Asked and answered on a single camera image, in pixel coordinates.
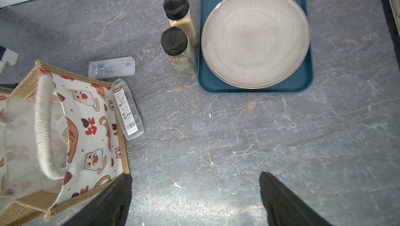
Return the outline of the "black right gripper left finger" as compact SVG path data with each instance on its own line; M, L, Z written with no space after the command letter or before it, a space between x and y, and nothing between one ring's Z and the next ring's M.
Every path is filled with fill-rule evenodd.
M132 200L132 176L121 174L69 219L66 226L124 226Z

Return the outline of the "clear compass case barcode label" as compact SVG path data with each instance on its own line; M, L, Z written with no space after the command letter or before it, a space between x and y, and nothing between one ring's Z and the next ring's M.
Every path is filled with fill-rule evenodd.
M111 86L114 109L118 122L125 136L131 141L144 133L144 127L137 111L128 85L122 79L117 79Z

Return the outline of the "burlap canvas tote bag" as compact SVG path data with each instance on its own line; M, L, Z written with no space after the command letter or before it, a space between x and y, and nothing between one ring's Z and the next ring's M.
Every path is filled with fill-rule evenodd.
M1 225L50 220L130 172L111 87L37 61L1 88Z

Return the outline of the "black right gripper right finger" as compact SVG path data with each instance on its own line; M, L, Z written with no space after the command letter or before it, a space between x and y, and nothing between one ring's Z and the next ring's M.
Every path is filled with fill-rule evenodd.
M262 204L267 211L270 226L329 226L296 194L269 172L259 178Z

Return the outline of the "clear compass case blue insert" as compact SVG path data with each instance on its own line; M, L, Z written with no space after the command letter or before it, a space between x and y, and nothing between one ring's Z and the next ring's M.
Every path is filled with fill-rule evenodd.
M122 57L90 62L88 77L95 80L122 78L135 75L136 61Z

